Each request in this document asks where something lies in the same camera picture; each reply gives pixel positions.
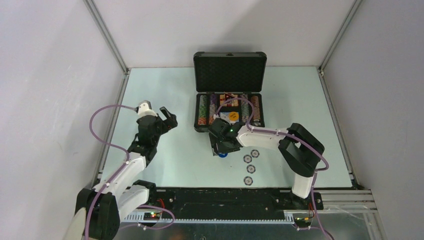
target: wall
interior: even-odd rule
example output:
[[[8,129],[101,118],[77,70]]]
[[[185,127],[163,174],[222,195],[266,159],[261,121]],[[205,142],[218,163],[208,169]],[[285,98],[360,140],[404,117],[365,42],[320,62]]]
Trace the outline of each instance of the wall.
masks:
[[[325,69],[355,172],[389,239],[422,239],[424,1],[368,0]]]
[[[122,73],[82,0],[0,9],[0,239],[62,239],[99,159],[90,116]]]
[[[197,51],[263,51],[318,66],[354,0],[97,0],[129,67],[187,67]]]

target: metal frame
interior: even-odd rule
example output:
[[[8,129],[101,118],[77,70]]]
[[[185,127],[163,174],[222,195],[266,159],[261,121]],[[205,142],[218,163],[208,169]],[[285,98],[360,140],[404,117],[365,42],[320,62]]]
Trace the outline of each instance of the metal frame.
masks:
[[[124,59],[122,58],[122,55],[120,54],[118,47],[116,46],[111,33],[109,32],[105,22],[103,21],[103,18],[99,12],[99,10],[96,7],[96,4],[94,3],[94,0],[83,0],[84,3],[87,6],[88,11],[93,17],[93,20],[95,21],[96,25],[98,26],[100,33],[104,37],[107,45],[110,48],[110,51],[112,52],[113,56],[115,57],[118,65],[120,66],[122,72],[124,73],[124,77],[119,89],[119,93],[116,99],[116,104],[121,104],[124,93],[126,90],[126,86],[128,83],[130,70],[128,69],[127,65],[125,64]],[[328,104],[328,108],[331,114],[331,118],[333,120],[333,124],[336,130],[336,134],[338,137],[338,140],[340,142],[340,147],[343,153],[343,157],[346,162],[347,169],[349,170],[349,173],[351,174],[351,178],[355,183],[358,183],[358,179],[355,176],[355,170],[352,166],[349,153],[346,147],[346,143],[343,139],[342,130],[340,128],[339,121],[337,119],[337,115],[329,94],[329,90],[324,78],[324,69],[327,66],[329,59],[331,58],[334,50],[336,49],[340,39],[346,32],[347,27],[351,23],[353,17],[355,16],[359,6],[363,0],[355,0],[352,7],[349,10],[349,13],[347,14],[346,18],[344,19],[340,29],[338,30],[334,40],[331,43],[330,48],[328,49],[323,61],[321,64],[317,67],[317,73],[319,75],[319,79],[321,81],[322,89],[324,91],[324,95]],[[110,119],[108,129],[109,131],[105,135],[105,140],[110,142],[113,136],[113,132],[115,130],[116,122],[119,115],[119,109],[115,109],[112,117]],[[92,179],[92,186],[96,184],[96,182],[99,180],[99,178],[102,177],[103,167],[106,162],[106,157],[109,151],[108,146],[104,146],[100,157],[97,163],[96,172],[94,173],[93,179]],[[387,237],[385,235],[385,232],[383,230],[382,222],[380,219],[380,216],[378,214],[377,206],[374,202],[373,195],[370,190],[357,190],[357,189],[316,189],[317,192],[319,192],[322,196],[322,202],[324,205],[324,210],[319,210],[318,212],[326,213],[326,214],[363,214],[364,220],[367,224],[369,237],[371,240],[386,240]],[[304,214],[306,213],[306,210],[289,210],[286,211],[286,213],[291,216],[295,214]]]

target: poker chip set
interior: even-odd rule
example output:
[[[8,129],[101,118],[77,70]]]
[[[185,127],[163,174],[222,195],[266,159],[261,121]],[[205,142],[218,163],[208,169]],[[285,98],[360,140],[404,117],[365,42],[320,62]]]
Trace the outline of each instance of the poker chip set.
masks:
[[[196,96],[194,129],[207,133],[214,114],[222,105],[221,118],[231,124],[247,123],[254,106],[250,124],[265,127],[262,107],[262,83],[267,55],[263,52],[197,52],[194,54]]]

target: purple cable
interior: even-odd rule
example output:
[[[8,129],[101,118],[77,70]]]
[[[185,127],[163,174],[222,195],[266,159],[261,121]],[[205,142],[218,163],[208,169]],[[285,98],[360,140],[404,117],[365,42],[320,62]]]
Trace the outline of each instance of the purple cable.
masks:
[[[110,146],[110,147],[114,147],[114,148],[117,148],[117,149],[120,149],[120,150],[122,150],[122,151],[124,151],[125,152],[125,154],[126,154],[126,159],[125,159],[125,161],[124,161],[124,163],[118,168],[118,170],[114,173],[114,174],[112,174],[112,176],[110,176],[110,178],[107,180],[107,182],[106,183],[110,183],[110,182],[112,182],[115,178],[116,178],[116,176],[125,168],[125,166],[127,165],[127,161],[130,159],[130,153],[125,149],[125,148],[123,148],[123,147],[121,147],[121,146],[118,146],[118,145],[115,145],[115,144],[112,144],[112,143],[109,143],[109,142],[107,142],[107,141],[105,141],[105,140],[103,140],[103,139],[101,139],[99,136],[97,136],[97,134],[94,132],[94,130],[93,130],[93,120],[94,120],[94,117],[98,114],[98,113],[100,113],[101,111],[103,111],[103,110],[105,110],[105,109],[109,109],[109,108],[116,108],[116,107],[119,107],[119,108],[126,108],[126,109],[130,109],[130,110],[136,110],[134,107],[130,107],[130,106],[125,106],[125,105],[119,105],[119,104],[114,104],[114,105],[107,105],[107,106],[104,106],[104,107],[102,107],[102,108],[100,108],[99,110],[97,110],[97,111],[95,111],[94,113],[93,113],[93,115],[91,116],[91,118],[90,118],[90,124],[89,124],[89,127],[90,127],[90,132],[91,132],[91,134],[95,137],[95,139],[97,139],[99,142],[101,142],[101,143],[103,143],[103,144],[106,144],[106,145],[108,145],[108,146]],[[94,207],[95,207],[95,205],[96,205],[96,202],[97,202],[97,200],[99,199],[99,197],[100,197],[100,194],[102,194],[102,192],[105,190],[105,188],[106,188],[106,184],[104,184],[101,188],[100,188],[100,190],[97,192],[97,194],[94,196],[94,199],[93,199],[93,201],[91,202],[91,205],[90,205],[90,207],[89,207],[89,209],[88,209],[88,213],[87,213],[87,219],[86,219],[86,221],[85,221],[85,230],[84,230],[84,238],[85,238],[85,240],[89,240],[89,229],[90,229],[90,220],[91,220],[91,218],[92,218],[92,214],[93,214],[93,209],[94,209]]]
[[[294,224],[294,225],[291,225],[293,228],[295,228],[295,229],[298,229],[299,228],[299,231],[303,231],[303,230],[311,230],[311,229],[318,229],[318,230],[320,230],[321,228],[319,228],[319,227],[316,227],[316,226],[311,226],[310,228],[308,228],[308,227],[298,227],[297,225],[296,225],[296,223]],[[325,233],[327,234],[327,236],[328,237],[330,237],[331,238],[331,240],[335,240],[334,239],[334,237],[333,237],[333,235],[331,235],[331,233],[329,233],[329,231],[327,231],[327,230],[324,230],[325,231]]]
[[[175,215],[168,209],[158,207],[158,206],[150,206],[150,205],[140,205],[140,206],[138,206],[138,208],[157,209],[157,210],[165,211],[165,212],[169,213],[169,215],[171,215],[172,221],[168,225],[161,226],[161,227],[151,227],[151,226],[142,225],[141,223],[137,223],[137,224],[134,223],[134,224],[129,224],[129,225],[120,227],[119,230],[126,229],[126,228],[129,228],[129,227],[143,227],[143,228],[150,229],[150,230],[161,230],[161,229],[166,229],[167,227],[171,226],[175,222]]]
[[[233,98],[230,98],[230,99],[228,99],[228,100],[226,100],[226,101],[224,101],[219,107],[218,107],[218,110],[216,111],[216,114],[218,114],[219,112],[220,112],[220,110],[221,110],[221,108],[223,107],[223,105],[224,104],[226,104],[226,103],[228,103],[228,102],[230,102],[230,101],[232,101],[232,100],[234,100],[234,99],[236,99],[236,100],[241,100],[241,101],[245,101],[245,102],[247,102],[250,106],[251,106],[251,108],[252,108],[252,113],[251,113],[251,115],[250,115],[250,117],[249,117],[249,119],[247,120],[247,122],[246,122],[246,127],[247,127],[247,129],[249,129],[250,131],[252,131],[252,132],[256,132],[256,133],[266,133],[266,134],[275,134],[276,136],[278,136],[278,135],[283,135],[283,136],[286,136],[286,137],[289,137],[289,138],[292,138],[292,139],[294,139],[294,140],[296,140],[297,142],[299,142],[299,143],[301,143],[302,145],[304,145],[305,147],[307,147],[309,150],[311,150],[316,156],[318,156],[319,157],[319,159],[321,159],[322,160],[322,162],[324,162],[324,164],[325,164],[325,167],[323,167],[323,168],[318,168],[318,169],[315,169],[315,171],[314,171],[314,174],[313,174],[313,179],[312,179],[312,187],[310,188],[310,195],[312,196],[312,205],[313,205],[313,209],[315,210],[315,215],[316,215],[316,219],[318,219],[318,223],[319,223],[319,227],[320,227],[320,229],[321,229],[321,231],[322,231],[322,233],[324,234],[324,236],[327,236],[327,234],[326,233],[328,233],[325,229],[324,229],[324,227],[323,227],[323,225],[321,224],[321,221],[320,221],[320,217],[318,216],[318,212],[317,212],[317,206],[315,205],[315,199],[314,199],[314,185],[315,185],[315,181],[317,180],[317,172],[319,172],[319,171],[325,171],[325,170],[327,170],[327,169],[329,169],[329,167],[330,167],[330,165],[329,165],[329,162],[317,151],[317,150],[315,150],[311,145],[309,145],[308,143],[306,143],[305,141],[303,141],[302,139],[300,139],[300,138],[298,138],[297,136],[294,136],[294,135],[291,135],[291,134],[289,134],[289,133],[285,133],[285,132],[278,132],[278,131],[273,131],[273,130],[265,130],[265,129],[257,129],[257,128],[255,128],[255,127],[251,127],[250,126],[250,122],[251,122],[251,120],[252,120],[252,118],[253,118],[253,115],[254,115],[254,111],[255,111],[255,108],[254,108],[254,106],[253,106],[253,104],[249,101],[249,100],[247,100],[247,99],[245,99],[245,98],[242,98],[242,97],[233,97]]]

